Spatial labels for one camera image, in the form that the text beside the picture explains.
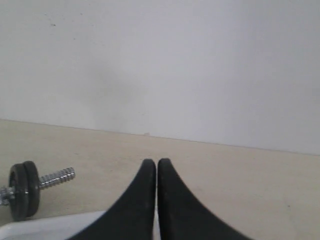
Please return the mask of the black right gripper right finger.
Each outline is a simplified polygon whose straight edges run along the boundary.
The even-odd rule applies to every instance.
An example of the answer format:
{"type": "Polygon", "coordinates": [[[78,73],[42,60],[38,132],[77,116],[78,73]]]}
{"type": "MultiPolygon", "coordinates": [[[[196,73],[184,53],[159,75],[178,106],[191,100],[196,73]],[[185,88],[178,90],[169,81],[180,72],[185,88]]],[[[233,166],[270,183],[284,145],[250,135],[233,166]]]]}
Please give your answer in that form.
{"type": "Polygon", "coordinates": [[[162,240],[248,240],[190,191],[169,158],[157,166],[157,211],[162,240]]]}

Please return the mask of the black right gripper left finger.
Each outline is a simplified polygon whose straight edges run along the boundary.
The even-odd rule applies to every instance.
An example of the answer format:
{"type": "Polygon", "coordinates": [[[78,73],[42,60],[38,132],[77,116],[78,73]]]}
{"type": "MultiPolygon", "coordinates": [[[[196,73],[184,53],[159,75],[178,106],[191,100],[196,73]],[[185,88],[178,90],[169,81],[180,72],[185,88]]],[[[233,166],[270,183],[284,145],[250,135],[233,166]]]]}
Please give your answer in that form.
{"type": "Polygon", "coordinates": [[[124,193],[96,221],[71,240],[152,240],[156,200],[156,165],[144,159],[124,193]]]}

